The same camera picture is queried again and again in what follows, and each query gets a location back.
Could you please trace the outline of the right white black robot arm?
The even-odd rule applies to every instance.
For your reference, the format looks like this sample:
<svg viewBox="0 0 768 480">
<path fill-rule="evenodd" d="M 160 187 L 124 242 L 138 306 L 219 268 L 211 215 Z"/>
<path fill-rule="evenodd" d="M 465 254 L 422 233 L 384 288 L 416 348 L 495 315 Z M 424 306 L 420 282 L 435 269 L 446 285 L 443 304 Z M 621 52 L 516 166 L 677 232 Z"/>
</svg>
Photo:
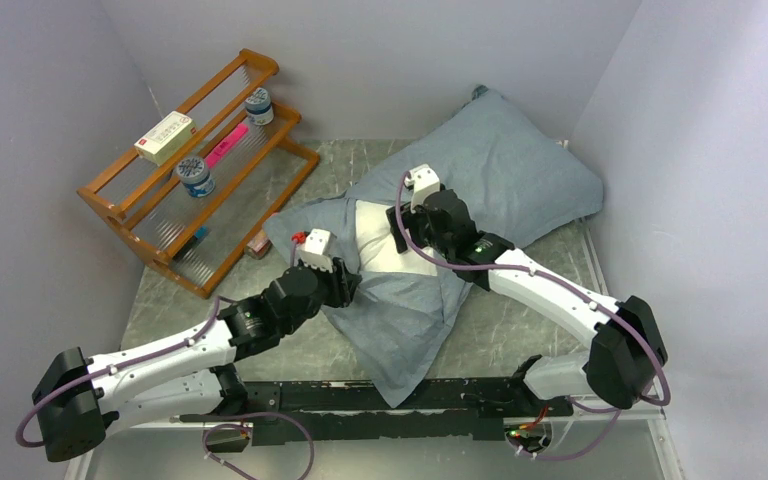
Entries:
<svg viewBox="0 0 768 480">
<path fill-rule="evenodd" d="M 586 350 L 534 356 L 514 375 L 513 408 L 532 415 L 559 397 L 594 395 L 611 410 L 672 399 L 668 353 L 650 305 L 596 293 L 540 265 L 503 237 L 480 230 L 466 203 L 439 188 L 422 203 L 386 211 L 399 253 L 408 250 L 486 291 L 518 301 L 562 327 Z"/>
</svg>

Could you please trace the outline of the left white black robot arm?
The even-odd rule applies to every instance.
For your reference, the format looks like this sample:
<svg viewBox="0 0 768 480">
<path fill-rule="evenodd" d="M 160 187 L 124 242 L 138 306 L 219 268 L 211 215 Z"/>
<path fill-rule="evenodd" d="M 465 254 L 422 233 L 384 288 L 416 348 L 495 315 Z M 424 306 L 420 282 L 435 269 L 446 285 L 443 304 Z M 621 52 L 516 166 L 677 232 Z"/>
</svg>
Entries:
<svg viewBox="0 0 768 480">
<path fill-rule="evenodd" d="M 160 407 L 175 415 L 199 405 L 235 419 L 247 401 L 235 362 L 278 346 L 324 307 L 349 306 L 360 283 L 340 258 L 324 270 L 298 263 L 257 295 L 218 297 L 205 321 L 161 340 L 92 357 L 64 350 L 33 390 L 15 440 L 63 462 L 159 417 Z"/>
</svg>

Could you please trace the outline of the blue grey pillow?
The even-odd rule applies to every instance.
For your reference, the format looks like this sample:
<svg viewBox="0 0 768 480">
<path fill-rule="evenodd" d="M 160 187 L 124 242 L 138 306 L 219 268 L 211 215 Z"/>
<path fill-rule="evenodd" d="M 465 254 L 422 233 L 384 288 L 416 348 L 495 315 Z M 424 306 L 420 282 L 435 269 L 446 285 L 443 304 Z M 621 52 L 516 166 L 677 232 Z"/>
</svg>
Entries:
<svg viewBox="0 0 768 480">
<path fill-rule="evenodd" d="M 527 246 L 599 212 L 603 195 L 595 173 L 499 92 L 479 88 L 345 192 L 284 210 L 263 228 L 282 255 L 297 232 L 330 232 L 330 253 L 361 282 L 349 306 L 325 316 L 396 407 L 428 373 L 470 289 L 439 260 L 474 256 L 488 235 Z"/>
</svg>

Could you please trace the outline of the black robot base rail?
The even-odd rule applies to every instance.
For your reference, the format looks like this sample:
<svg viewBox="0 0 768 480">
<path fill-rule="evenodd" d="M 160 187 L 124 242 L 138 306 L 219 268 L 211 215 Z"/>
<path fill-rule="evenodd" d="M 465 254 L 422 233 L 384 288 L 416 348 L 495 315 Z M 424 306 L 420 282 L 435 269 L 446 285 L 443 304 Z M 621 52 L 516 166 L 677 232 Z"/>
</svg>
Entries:
<svg viewBox="0 0 768 480">
<path fill-rule="evenodd" d="M 252 422 L 256 446 L 304 440 L 294 421 L 318 441 L 449 436 L 496 441 L 538 416 L 573 413 L 567 400 L 539 400 L 507 377 L 424 380 L 396 407 L 369 381 L 251 381 L 246 390 L 247 401 L 221 416 L 258 413 Z"/>
</svg>

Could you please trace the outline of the white pillow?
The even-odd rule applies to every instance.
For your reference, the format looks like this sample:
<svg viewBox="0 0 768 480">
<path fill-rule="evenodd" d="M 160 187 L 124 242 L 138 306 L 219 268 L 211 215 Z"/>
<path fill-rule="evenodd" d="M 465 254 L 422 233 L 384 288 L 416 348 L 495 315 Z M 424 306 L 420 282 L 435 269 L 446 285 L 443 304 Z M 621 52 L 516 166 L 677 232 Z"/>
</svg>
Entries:
<svg viewBox="0 0 768 480">
<path fill-rule="evenodd" d="M 377 273 L 436 276 L 435 264 L 413 251 L 398 253 L 387 219 L 387 205 L 355 202 L 355 242 L 360 268 Z"/>
</svg>

